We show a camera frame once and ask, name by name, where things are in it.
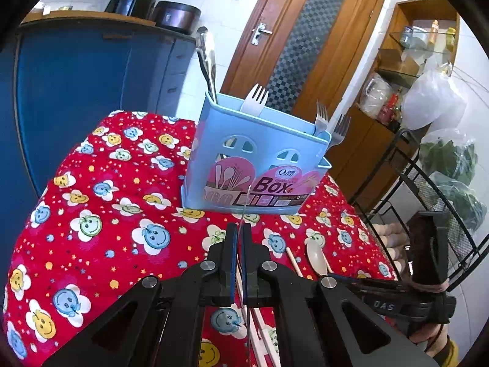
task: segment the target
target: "door handle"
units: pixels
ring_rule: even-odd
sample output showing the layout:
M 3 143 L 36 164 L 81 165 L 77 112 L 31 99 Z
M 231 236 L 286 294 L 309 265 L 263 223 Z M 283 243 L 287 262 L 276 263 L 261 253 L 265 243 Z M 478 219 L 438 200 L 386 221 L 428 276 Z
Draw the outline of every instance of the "door handle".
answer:
M 253 29 L 253 31 L 255 31 L 255 34 L 253 35 L 253 40 L 251 40 L 251 44 L 253 45 L 258 45 L 258 43 L 260 42 L 260 35 L 262 33 L 265 33 L 265 34 L 268 34 L 268 35 L 272 35 L 273 32 L 271 32 L 270 30 L 266 30 L 265 28 L 267 27 L 267 24 L 266 23 L 260 23 L 258 25 L 258 27 L 256 28 L 256 30 Z

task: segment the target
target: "silver bolt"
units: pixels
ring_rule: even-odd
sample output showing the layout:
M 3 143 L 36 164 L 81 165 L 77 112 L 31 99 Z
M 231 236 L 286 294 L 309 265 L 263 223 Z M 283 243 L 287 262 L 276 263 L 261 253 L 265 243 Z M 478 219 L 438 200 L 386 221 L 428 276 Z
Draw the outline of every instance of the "silver bolt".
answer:
M 334 277 L 326 276 L 321 279 L 321 284 L 326 288 L 336 287 L 336 279 Z
M 156 284 L 158 284 L 158 279 L 154 276 L 148 276 L 143 279 L 143 287 L 153 288 Z
M 265 261 L 262 263 L 262 268 L 266 271 L 272 272 L 277 269 L 277 264 L 273 261 Z
M 203 261 L 200 263 L 200 268 L 203 271 L 212 271 L 216 267 L 216 263 L 214 261 Z

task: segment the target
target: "wooden door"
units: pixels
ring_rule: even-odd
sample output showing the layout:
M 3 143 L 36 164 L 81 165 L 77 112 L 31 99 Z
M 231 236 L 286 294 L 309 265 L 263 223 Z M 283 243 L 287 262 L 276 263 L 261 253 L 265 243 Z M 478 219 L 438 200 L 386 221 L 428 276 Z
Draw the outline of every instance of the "wooden door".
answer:
M 256 83 L 267 106 L 314 121 L 316 100 L 331 116 L 373 31 L 384 0 L 259 0 L 222 92 L 244 98 Z M 260 23 L 272 34 L 252 43 Z

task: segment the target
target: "table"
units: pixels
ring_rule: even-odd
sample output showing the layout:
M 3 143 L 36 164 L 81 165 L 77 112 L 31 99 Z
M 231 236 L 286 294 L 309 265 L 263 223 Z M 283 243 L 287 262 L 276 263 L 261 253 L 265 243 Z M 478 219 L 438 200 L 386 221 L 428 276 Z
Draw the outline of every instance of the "table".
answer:
M 194 122 L 115 111 L 59 166 L 16 242 L 5 288 L 4 330 L 25 365 L 40 366 L 144 276 L 164 280 L 200 263 L 223 240 L 227 223 L 239 222 L 238 215 L 181 207 L 194 133 Z M 328 175 L 298 215 L 245 221 L 253 241 L 292 268 L 283 247 L 271 246 L 270 237 L 279 236 L 304 277 L 316 279 L 305 244 L 317 241 L 335 273 L 393 278 L 383 251 Z M 200 366 L 248 365 L 240 305 L 216 310 L 206 310 Z M 262 314 L 276 339 L 273 311 Z M 218 315 L 231 316 L 231 332 Z

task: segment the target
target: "white wall tile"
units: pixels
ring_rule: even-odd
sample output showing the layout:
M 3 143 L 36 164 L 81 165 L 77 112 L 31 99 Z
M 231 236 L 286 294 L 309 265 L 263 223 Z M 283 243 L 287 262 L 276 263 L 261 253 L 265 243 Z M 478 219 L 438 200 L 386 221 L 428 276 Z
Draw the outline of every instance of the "white wall tile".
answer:
M 463 294 L 460 294 L 457 298 L 455 313 L 450 319 L 450 325 L 448 326 L 448 335 L 457 344 L 459 360 L 461 360 L 471 346 L 469 315 Z

